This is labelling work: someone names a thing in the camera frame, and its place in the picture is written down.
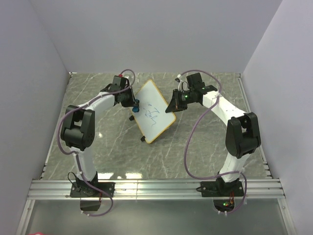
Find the gray marble surface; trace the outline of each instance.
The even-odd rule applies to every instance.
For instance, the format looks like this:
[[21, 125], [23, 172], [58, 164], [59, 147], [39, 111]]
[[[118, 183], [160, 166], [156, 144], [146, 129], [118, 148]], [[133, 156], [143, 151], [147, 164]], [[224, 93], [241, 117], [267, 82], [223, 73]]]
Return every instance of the gray marble surface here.
[[[177, 87], [177, 73], [138, 73], [134, 92], [153, 79], [164, 98], [169, 101]], [[238, 108], [246, 105], [234, 73], [214, 74], [223, 85], [223, 96]], [[61, 114], [70, 105], [90, 100], [107, 84], [114, 74], [73, 74], [64, 99]], [[202, 75], [206, 85], [217, 86], [207, 75]], [[93, 142], [93, 162], [102, 179], [164, 179], [188, 178], [183, 166], [183, 151], [188, 135], [198, 117], [205, 111], [200, 104], [191, 104], [183, 112], [175, 113], [176, 122], [152, 144], [141, 142], [142, 136], [135, 121], [129, 121], [128, 108], [116, 105], [103, 114], [97, 124]], [[188, 166], [197, 176], [211, 176], [223, 166], [227, 150], [224, 144], [226, 127], [214, 113], [208, 113], [198, 125], [188, 151]], [[266, 177], [260, 151], [250, 156], [244, 166], [247, 177]], [[72, 156], [63, 155], [53, 141], [44, 179], [66, 179], [69, 171], [76, 172]]]

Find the gray wall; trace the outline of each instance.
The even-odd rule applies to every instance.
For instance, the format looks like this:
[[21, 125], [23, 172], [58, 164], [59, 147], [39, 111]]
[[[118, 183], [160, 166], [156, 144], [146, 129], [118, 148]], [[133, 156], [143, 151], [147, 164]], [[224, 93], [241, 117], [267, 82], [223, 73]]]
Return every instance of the gray wall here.
[[67, 78], [29, 1], [0, 1], [0, 234], [15, 233], [40, 176]]
[[283, 0], [248, 63], [244, 86], [263, 147], [300, 235], [313, 234], [313, 2]]
[[281, 0], [30, 0], [72, 72], [243, 72]]

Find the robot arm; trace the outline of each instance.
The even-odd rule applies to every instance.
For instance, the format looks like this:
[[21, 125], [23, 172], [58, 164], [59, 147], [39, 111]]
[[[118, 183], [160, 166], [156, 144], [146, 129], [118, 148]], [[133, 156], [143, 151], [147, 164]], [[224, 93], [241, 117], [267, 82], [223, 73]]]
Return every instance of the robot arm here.
[[[121, 103], [123, 107], [133, 107], [133, 112], [139, 111], [139, 101], [135, 99], [132, 88], [122, 93], [109, 94], [110, 92], [120, 91], [129, 85], [127, 78], [121, 75], [115, 76], [112, 84], [102, 89], [95, 98], [79, 106], [69, 105], [67, 107], [66, 113], [87, 105], [85, 109], [72, 113], [64, 120], [61, 130], [61, 139], [70, 147], [71, 151], [78, 153], [84, 176], [87, 181], [93, 185], [97, 182], [97, 171], [92, 162], [93, 153], [91, 145], [95, 136], [96, 123], [102, 113], [118, 103]], [[80, 183], [84, 184], [82, 176], [78, 172], [76, 155], [74, 155], [74, 160], [77, 169], [76, 181], [79, 179], [81, 181]]]
[[[261, 144], [257, 116], [254, 113], [247, 114], [232, 105], [215, 87], [205, 86], [200, 73], [187, 76], [187, 83], [189, 90], [173, 90], [166, 112], [186, 110], [188, 104], [195, 102], [210, 108], [219, 95], [219, 103], [212, 111], [227, 126], [225, 145], [228, 150], [226, 161], [219, 173], [241, 171], [250, 154]], [[222, 179], [223, 184], [231, 183], [239, 179], [239, 174], [224, 175]]]

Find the purple cable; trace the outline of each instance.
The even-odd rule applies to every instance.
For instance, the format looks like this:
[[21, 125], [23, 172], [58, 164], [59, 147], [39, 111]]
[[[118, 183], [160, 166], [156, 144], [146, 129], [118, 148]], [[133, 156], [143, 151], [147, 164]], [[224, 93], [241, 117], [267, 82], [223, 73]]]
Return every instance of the purple cable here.
[[[194, 71], [195, 71], [195, 72], [202, 72], [202, 73], [205, 73], [206, 75], [209, 75], [210, 77], [212, 77], [212, 78], [219, 84], [219, 94], [222, 92], [222, 85], [221, 85], [220, 81], [219, 81], [215, 76], [209, 74], [208, 72], [205, 72], [205, 71], [203, 71], [203, 70], [188, 70], [188, 71], [185, 71], [185, 72], [181, 73], [181, 75], [184, 75], [184, 74], [186, 74], [186, 73], [188, 73], [188, 72], [194, 72]], [[189, 171], [188, 166], [187, 166], [187, 151], [188, 151], [188, 146], [189, 146], [189, 143], [190, 143], [190, 141], [191, 141], [192, 135], [194, 134], [194, 131], [195, 131], [197, 125], [199, 124], [199, 122], [201, 121], [201, 119], [202, 119], [208, 112], [210, 112], [210, 111], [219, 103], [219, 101], [220, 101], [220, 97], [219, 97], [219, 95], [218, 95], [217, 98], [216, 98], [216, 102], [215, 102], [210, 108], [208, 108], [208, 109], [199, 117], [199, 119], [196, 121], [196, 124], [193, 126], [193, 128], [192, 128], [192, 130], [191, 130], [191, 133], [190, 133], [190, 135], [189, 135], [189, 137], [188, 137], [188, 139], [187, 139], [187, 143], [186, 143], [185, 150], [184, 150], [184, 166], [185, 166], [185, 170], [186, 170], [187, 174], [188, 174], [190, 177], [192, 177], [192, 178], [194, 178], [194, 179], [197, 179], [197, 180], [211, 180], [211, 179], [215, 179], [215, 178], [217, 178], [217, 177], [221, 177], [221, 176], [223, 176], [223, 175], [236, 174], [236, 173], [239, 173], [239, 174], [241, 174], [241, 175], [244, 177], [244, 179], [245, 179], [245, 192], [244, 192], [244, 196], [243, 196], [243, 198], [242, 198], [240, 204], [239, 204], [238, 206], [236, 206], [236, 208], [234, 208], [232, 211], [228, 212], [228, 214], [230, 214], [230, 213], [233, 213], [233, 212], [235, 212], [236, 210], [238, 210], [238, 209], [242, 206], [242, 204], [244, 203], [244, 201], [245, 201], [245, 198], [246, 198], [246, 189], [247, 189], [247, 179], [246, 179], [246, 176], [245, 176], [243, 173], [241, 173], [240, 171], [231, 171], [231, 172], [225, 172], [225, 173], [222, 173], [222, 174], [217, 174], [217, 175], [209, 176], [209, 177], [197, 177], [197, 176], [194, 176], [193, 174], [191, 174], [191, 172]]]
[[120, 90], [120, 91], [111, 92], [111, 93], [106, 93], [106, 94], [104, 94], [104, 95], [96, 96], [96, 97], [93, 98], [91, 101], [89, 101], [88, 104], [85, 104], [85, 105], [83, 105], [83, 106], [81, 106], [81, 107], [78, 107], [78, 108], [76, 108], [76, 109], [73, 109], [73, 110], [69, 111], [68, 113], [66, 113], [66, 114], [61, 118], [61, 120], [60, 120], [60, 122], [59, 122], [59, 125], [58, 125], [58, 128], [57, 128], [57, 143], [58, 143], [58, 147], [59, 147], [60, 151], [61, 151], [63, 154], [65, 154], [65, 155], [75, 154], [75, 155], [76, 155], [77, 166], [78, 166], [78, 171], [81, 172], [81, 176], [82, 176], [84, 182], [85, 182], [89, 187], [91, 187], [92, 189], [97, 190], [98, 192], [100, 192], [100, 193], [106, 195], [106, 196], [107, 196], [108, 198], [110, 198], [110, 200], [111, 200], [111, 206], [110, 206], [110, 208], [107, 209], [105, 212], [103, 212], [103, 213], [101, 213], [101, 214], [88, 214], [88, 213], [84, 212], [84, 214], [86, 214], [86, 215], [88, 215], [88, 216], [92, 216], [92, 217], [102, 216], [102, 215], [105, 215], [105, 214], [109, 213], [110, 210], [111, 210], [112, 207], [113, 207], [113, 199], [112, 199], [112, 197], [111, 197], [108, 193], [106, 193], [106, 192], [104, 192], [103, 190], [101, 190], [101, 189], [99, 189], [99, 188], [97, 188], [97, 187], [91, 185], [90, 183], [88, 183], [88, 180], [86, 179], [86, 177], [84, 176], [84, 173], [82, 172], [82, 167], [81, 167], [81, 164], [80, 164], [80, 161], [79, 161], [78, 152], [77, 152], [77, 151], [66, 152], [66, 151], [63, 149], [63, 147], [62, 147], [62, 145], [61, 145], [61, 140], [60, 140], [60, 132], [61, 132], [61, 128], [62, 128], [62, 124], [63, 124], [64, 120], [65, 120], [69, 115], [71, 115], [72, 113], [74, 113], [74, 112], [76, 112], [76, 111], [78, 111], [78, 110], [81, 110], [81, 109], [84, 109], [84, 108], [88, 107], [89, 105], [91, 105], [92, 103], [94, 103], [95, 101], [97, 101], [98, 99], [100, 99], [100, 98], [102, 98], [102, 97], [105, 97], [105, 96], [107, 96], [107, 95], [112, 95], [112, 94], [118, 94], [118, 93], [124, 92], [124, 91], [126, 91], [127, 89], [131, 88], [132, 85], [135, 83], [136, 74], [135, 74], [135, 72], [134, 72], [133, 70], [131, 70], [131, 69], [123, 70], [120, 74], [123, 74], [123, 73], [126, 72], [126, 71], [130, 71], [130, 72], [133, 74], [133, 76], [134, 76], [134, 79], [133, 79], [132, 83], [131, 83], [128, 87], [126, 87], [126, 88], [124, 88], [124, 89], [122, 89], [122, 90]]

